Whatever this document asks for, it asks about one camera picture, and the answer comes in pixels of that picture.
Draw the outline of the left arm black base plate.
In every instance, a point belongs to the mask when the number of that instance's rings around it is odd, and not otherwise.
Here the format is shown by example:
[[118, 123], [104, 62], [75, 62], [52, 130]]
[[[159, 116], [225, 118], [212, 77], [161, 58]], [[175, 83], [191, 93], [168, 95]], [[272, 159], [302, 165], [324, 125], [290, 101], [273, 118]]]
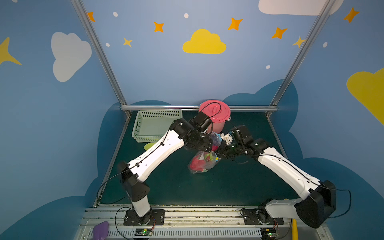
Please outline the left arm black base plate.
[[165, 210], [150, 210], [143, 217], [139, 217], [135, 210], [129, 209], [126, 212], [124, 226], [163, 226], [165, 220]]

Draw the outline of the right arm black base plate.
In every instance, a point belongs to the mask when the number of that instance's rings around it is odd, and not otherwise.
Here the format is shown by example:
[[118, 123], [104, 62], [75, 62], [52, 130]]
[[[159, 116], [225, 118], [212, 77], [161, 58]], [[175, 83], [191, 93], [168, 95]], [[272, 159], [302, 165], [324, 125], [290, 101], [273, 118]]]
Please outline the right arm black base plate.
[[264, 209], [240, 209], [245, 225], [283, 225], [282, 218], [273, 219]]

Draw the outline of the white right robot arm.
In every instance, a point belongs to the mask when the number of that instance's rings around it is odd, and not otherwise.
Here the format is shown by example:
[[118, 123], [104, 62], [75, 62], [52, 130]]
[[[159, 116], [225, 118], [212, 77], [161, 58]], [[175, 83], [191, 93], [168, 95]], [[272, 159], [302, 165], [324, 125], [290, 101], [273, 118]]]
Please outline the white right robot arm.
[[274, 219], [300, 219], [307, 226], [317, 229], [336, 210], [336, 187], [307, 174], [263, 139], [255, 140], [244, 125], [221, 134], [221, 145], [216, 150], [219, 158], [233, 159], [244, 155], [264, 165], [297, 194], [294, 200], [266, 200], [258, 206], [257, 219], [262, 225], [270, 224]]

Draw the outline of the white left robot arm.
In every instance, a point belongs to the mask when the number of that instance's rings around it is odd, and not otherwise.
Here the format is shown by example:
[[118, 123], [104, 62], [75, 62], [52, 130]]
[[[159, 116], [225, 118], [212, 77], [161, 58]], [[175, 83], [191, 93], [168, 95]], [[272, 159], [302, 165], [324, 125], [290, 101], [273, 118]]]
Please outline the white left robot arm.
[[148, 222], [152, 214], [148, 200], [150, 187], [145, 183], [147, 178], [167, 157], [182, 147], [210, 152], [213, 140], [205, 131], [211, 123], [210, 117], [203, 112], [198, 112], [189, 121], [183, 118], [174, 120], [165, 135], [149, 150], [128, 163], [119, 163], [121, 184], [142, 224]]

